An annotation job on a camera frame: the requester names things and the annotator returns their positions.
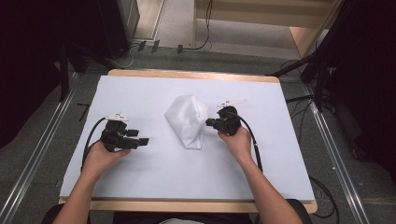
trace gray floor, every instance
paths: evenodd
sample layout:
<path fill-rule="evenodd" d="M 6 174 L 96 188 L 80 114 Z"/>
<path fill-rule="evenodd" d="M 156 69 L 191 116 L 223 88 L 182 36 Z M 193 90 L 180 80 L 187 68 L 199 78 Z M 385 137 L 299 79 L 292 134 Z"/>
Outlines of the gray floor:
<path fill-rule="evenodd" d="M 214 52 L 184 52 L 176 54 L 172 49 L 161 49 L 155 54 L 147 48 L 134 52 L 134 64 L 130 69 L 169 69 L 189 71 L 212 71 L 262 75 L 276 71 L 285 60 L 258 56 L 242 56 Z M 90 63 L 87 74 L 79 75 L 76 93 L 68 107 L 62 123 L 54 135 L 48 152 L 41 162 L 33 182 L 26 192 L 12 223 L 39 223 L 46 211 L 58 202 L 58 195 L 64 172 L 72 156 L 82 131 L 84 120 L 78 121 L 84 107 L 77 103 L 89 104 L 95 92 L 99 76 L 106 74 L 103 66 Z M 282 81 L 285 98 L 304 95 L 300 82 Z M 29 160 L 35 144 L 44 132 L 51 113 L 57 106 L 59 89 L 46 99 L 45 103 L 33 114 L 12 143 L 0 150 L 0 202 L 5 199 L 15 181 L 19 177 L 24 164 Z M 350 145 L 336 117 L 324 111 L 337 146 L 341 150 L 346 167 L 361 195 L 366 212 L 372 223 L 396 223 L 393 215 L 396 211 L 394 198 L 396 187 L 391 183 L 388 173 L 375 163 L 355 161 L 351 156 Z M 296 133 L 299 132 L 300 118 L 293 121 Z M 333 170 L 329 154 L 323 144 L 317 124 L 310 111 L 305 115 L 301 150 L 307 171 L 322 181 L 332 192 L 340 209 L 340 223 L 355 223 L 347 203 L 345 193 Z M 313 186 L 318 199 L 318 213 L 327 214 L 331 211 L 329 200 Z M 111 212 L 93 212 L 93 223 L 110 223 Z M 327 219 L 312 217 L 314 223 L 335 223 L 334 216 Z"/>

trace metal frame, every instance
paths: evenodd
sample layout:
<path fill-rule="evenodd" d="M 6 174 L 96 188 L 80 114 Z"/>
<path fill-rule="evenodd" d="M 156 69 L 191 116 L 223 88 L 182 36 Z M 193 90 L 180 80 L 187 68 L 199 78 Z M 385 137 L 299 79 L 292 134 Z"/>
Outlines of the metal frame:
<path fill-rule="evenodd" d="M 306 94 L 314 94 L 309 84 L 304 84 L 304 91 Z M 311 104 L 310 107 L 356 222 L 359 224 L 369 224 L 370 221 L 364 210 L 361 197 L 359 196 L 359 193 L 357 192 L 355 185 L 349 176 L 347 168 L 345 167 L 337 145 L 332 138 L 332 134 L 329 130 L 329 127 L 327 126 L 325 118 L 318 111 L 315 104 Z"/>
<path fill-rule="evenodd" d="M 53 135 L 55 135 L 59 124 L 64 117 L 64 113 L 69 107 L 69 104 L 73 98 L 76 84 L 78 82 L 78 74 L 74 73 L 71 77 L 71 91 L 66 95 L 65 100 L 60 102 L 55 109 L 52 118 L 49 121 L 45 131 L 41 135 L 41 138 L 37 145 L 35 146 L 35 150 L 33 151 L 29 161 L 26 163 L 20 177 L 9 193 L 6 203 L 0 212 L 0 223 L 8 224 L 11 223 L 12 218 L 14 218 L 15 213 L 18 210 L 18 207 L 21 204 L 21 201 L 29 189 L 29 186 L 35 176 L 35 172 L 38 169 L 41 161 L 43 160 L 47 149 L 50 145 Z"/>

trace table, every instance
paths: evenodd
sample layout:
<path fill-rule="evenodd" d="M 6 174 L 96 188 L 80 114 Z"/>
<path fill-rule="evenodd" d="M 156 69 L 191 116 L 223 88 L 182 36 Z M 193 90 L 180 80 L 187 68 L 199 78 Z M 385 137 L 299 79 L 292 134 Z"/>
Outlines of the table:
<path fill-rule="evenodd" d="M 208 0 L 195 0 L 197 19 L 205 19 Z M 315 46 L 323 29 L 331 25 L 342 0 L 214 0 L 211 20 L 289 26 L 302 57 Z"/>

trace crumpled white bag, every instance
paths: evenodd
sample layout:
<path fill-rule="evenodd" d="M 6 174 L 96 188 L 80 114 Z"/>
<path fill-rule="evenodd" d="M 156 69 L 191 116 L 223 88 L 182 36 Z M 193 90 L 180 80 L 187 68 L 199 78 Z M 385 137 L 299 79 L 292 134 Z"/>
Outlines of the crumpled white bag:
<path fill-rule="evenodd" d="M 201 149 L 203 128 L 208 118 L 207 106 L 194 95 L 179 96 L 165 116 L 186 149 Z"/>

